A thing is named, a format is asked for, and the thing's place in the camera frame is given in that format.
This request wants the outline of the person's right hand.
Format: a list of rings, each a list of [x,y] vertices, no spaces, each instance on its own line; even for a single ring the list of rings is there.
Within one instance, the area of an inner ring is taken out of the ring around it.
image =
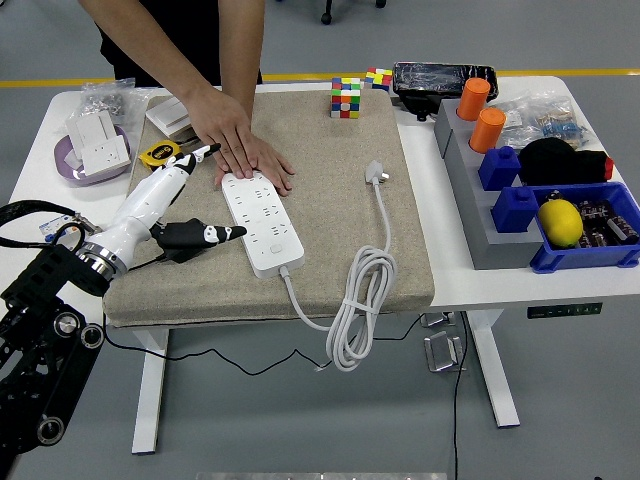
[[[236,178],[251,178],[259,151],[241,104],[207,85],[196,88],[182,103],[199,139],[206,145],[219,145],[213,154],[218,177],[232,173]]]

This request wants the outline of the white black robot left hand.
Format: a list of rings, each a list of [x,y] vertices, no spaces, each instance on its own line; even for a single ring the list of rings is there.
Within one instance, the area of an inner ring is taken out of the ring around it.
[[[205,145],[179,153],[139,182],[102,232],[91,235],[79,250],[80,258],[106,279],[120,277],[133,265],[138,244],[153,238],[163,256],[182,263],[204,249],[244,236],[242,226],[212,226],[193,218],[183,223],[161,222],[178,198],[197,164],[219,149]]]

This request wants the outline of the person's left hand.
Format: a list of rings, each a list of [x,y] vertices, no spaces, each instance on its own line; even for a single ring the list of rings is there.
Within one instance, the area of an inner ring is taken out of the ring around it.
[[[212,140],[220,144],[214,153],[216,162],[214,182],[217,188],[223,177],[231,174],[237,179],[251,179],[255,172],[262,173],[281,196],[292,189],[289,177],[295,170],[283,154],[251,131],[215,132]]]

